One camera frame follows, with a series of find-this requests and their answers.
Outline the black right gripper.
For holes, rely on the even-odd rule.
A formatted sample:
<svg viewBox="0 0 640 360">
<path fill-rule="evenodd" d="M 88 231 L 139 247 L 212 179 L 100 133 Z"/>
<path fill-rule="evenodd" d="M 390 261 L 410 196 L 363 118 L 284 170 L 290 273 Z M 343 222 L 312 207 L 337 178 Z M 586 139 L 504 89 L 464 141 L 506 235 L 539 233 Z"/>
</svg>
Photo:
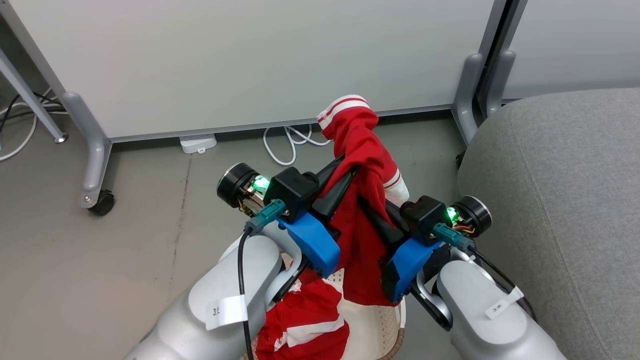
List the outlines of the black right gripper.
<svg viewBox="0 0 640 360">
<path fill-rule="evenodd" d="M 386 200 L 385 211 L 389 223 L 379 214 L 366 198 L 358 195 L 358 205 L 383 244 L 398 244 L 402 241 L 402 230 L 407 224 L 400 214 L 400 208 Z M 476 197 L 465 195 L 447 207 L 447 214 L 453 230 L 459 231 L 470 239 L 477 239 L 492 226 L 492 215 L 489 209 Z"/>
</svg>

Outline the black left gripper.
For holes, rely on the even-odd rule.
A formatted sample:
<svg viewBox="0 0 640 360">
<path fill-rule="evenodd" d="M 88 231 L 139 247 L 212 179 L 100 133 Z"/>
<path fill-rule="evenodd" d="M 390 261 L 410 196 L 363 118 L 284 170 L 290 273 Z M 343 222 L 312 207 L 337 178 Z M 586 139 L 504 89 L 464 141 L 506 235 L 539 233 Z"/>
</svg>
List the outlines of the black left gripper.
<svg viewBox="0 0 640 360">
<path fill-rule="evenodd" d="M 314 174 L 319 188 L 327 186 L 330 178 L 345 155 L 334 158 L 320 171 Z M 324 197 L 324 216 L 332 219 L 358 169 L 349 169 Z M 255 217 L 265 207 L 265 194 L 270 186 L 270 179 L 258 173 L 245 162 L 238 162 L 230 167 L 220 178 L 216 187 L 218 198 L 232 208 L 240 210 L 249 217 Z"/>
</svg>

